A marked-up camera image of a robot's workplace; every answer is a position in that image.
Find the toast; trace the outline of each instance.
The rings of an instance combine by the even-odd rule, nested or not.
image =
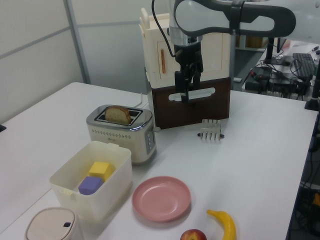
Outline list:
[[[104,119],[114,124],[129,125],[131,116],[129,110],[123,106],[109,106],[105,109]]]

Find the purple sponge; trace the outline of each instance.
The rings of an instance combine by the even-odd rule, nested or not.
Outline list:
[[[79,192],[83,195],[94,194],[102,184],[100,177],[86,176],[79,186]]]

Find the cream cabinet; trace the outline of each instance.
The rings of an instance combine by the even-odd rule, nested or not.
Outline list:
[[[140,29],[142,33],[145,69],[148,81],[153,89],[175,85],[175,71],[180,65],[171,57],[168,46],[162,36],[153,16],[142,11]],[[167,34],[169,14],[157,15],[172,52],[174,46]],[[209,33],[201,41],[203,73],[200,81],[222,79],[229,77],[230,35],[225,33]]]

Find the white plastic container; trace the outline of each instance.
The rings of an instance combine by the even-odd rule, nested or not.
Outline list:
[[[94,162],[111,163],[115,171],[95,193],[80,194],[78,187]],[[91,221],[101,221],[132,186],[131,151],[113,143],[92,141],[55,172],[49,182],[62,207]]]
[[[27,227],[25,240],[84,240],[78,216],[70,209],[49,207],[38,212]]]

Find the white wall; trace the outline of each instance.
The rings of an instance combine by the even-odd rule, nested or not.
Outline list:
[[[83,82],[63,0],[0,1],[0,124]]]
[[[141,8],[151,0],[69,0],[91,84],[146,93],[144,52],[139,28]],[[156,14],[167,13],[167,0],[155,1]]]

